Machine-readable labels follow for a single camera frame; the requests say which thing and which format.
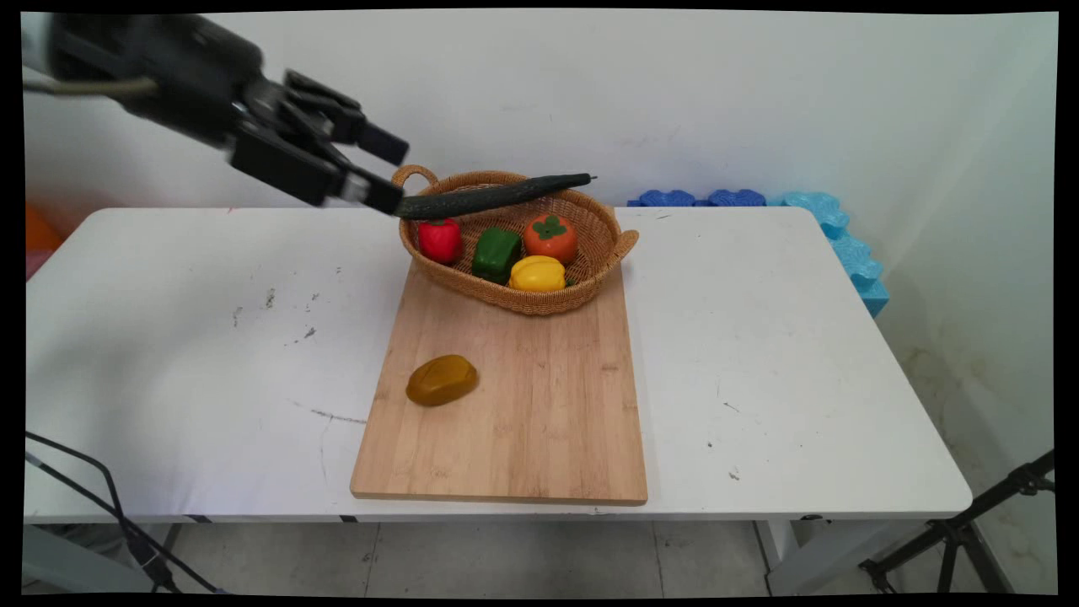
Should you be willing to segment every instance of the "wooden cutting board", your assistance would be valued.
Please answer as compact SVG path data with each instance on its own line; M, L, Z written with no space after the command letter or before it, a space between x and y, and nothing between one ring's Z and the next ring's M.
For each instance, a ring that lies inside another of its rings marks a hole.
M442 355L476 367L466 397L423 408L409 376ZM409 268L352 475L357 498L642 505L622 271L587 305L527 317Z

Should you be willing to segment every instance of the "wicker basket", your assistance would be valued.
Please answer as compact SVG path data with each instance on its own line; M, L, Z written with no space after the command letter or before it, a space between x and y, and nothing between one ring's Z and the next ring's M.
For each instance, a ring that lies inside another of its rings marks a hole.
M423 195L503 185L527 179L516 173L477 170L439 181L431 170L409 164L397 169L393 181L402 185L415 174L423 175L431 183L420 192ZM530 292L472 275L476 240L483 230L497 225L523 234L529 222L545 212L564 217L577 230L577 257L565 267L566 278L575 280L573 286L549 292ZM607 273L633 248L639 235L637 230L622 231L610 207L575 190L562 190L523 204L464 215L456 220L461 224L465 251L453 265L442 265L420 252L416 221L401 219L401 243L415 259L416 265L435 281L523 315L555 315L585 305L599 293Z

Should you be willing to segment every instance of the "foam puzzle piece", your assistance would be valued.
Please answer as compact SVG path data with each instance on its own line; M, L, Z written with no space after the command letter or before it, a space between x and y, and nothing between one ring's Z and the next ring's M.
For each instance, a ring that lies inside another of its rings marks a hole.
M850 216L839 210L839 201L824 192L788 192L771 204L773 206L801 206L812 212L824 230L824 235L835 239L846 232Z
M838 238L831 240L831 244L858 292L868 290L880 277L884 265L870 257L872 252L870 245L850 235L846 230Z
M640 199L629 201L629 206L694 206L696 202L697 198L687 191L648 190L641 194Z
M765 206L764 195L753 190L715 190L708 199L698 199L697 206Z
M885 305L888 303L890 295L888 294L888 289L884 287L884 282L880 280L874 280L873 285L862 292L862 303L865 303L865 309L870 312L870 316L874 319L880 314Z

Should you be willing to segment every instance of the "basket handle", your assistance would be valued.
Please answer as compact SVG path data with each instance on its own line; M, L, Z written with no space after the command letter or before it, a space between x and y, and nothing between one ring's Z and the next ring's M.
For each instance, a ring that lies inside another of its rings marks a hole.
M629 254L629 250L633 248L639 237L641 237L641 233L637 230L626 230L618 234L618 240L614 243L615 259L620 261L623 257Z
M405 184L405 181L409 177L418 173L423 175L423 178L427 179L427 183L431 185L438 182L438 177L435 177L434 173L432 173L426 166L420 166L419 164L406 164L405 166L401 166L394 171L394 176L391 181L399 188Z

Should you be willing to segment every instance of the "white table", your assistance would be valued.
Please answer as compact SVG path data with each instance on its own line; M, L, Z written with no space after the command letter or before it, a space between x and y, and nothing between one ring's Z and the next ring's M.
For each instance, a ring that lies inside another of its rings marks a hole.
M617 213L641 232L623 271L644 506L352 497L410 262L368 209L95 212L27 284L27 429L105 463L137 522L771 521L779 593L864 557L898 533L883 521L970 505L808 211ZM107 495L94 469L27 450ZM29 466L23 515L110 520ZM784 554L777 523L805 515L862 523Z

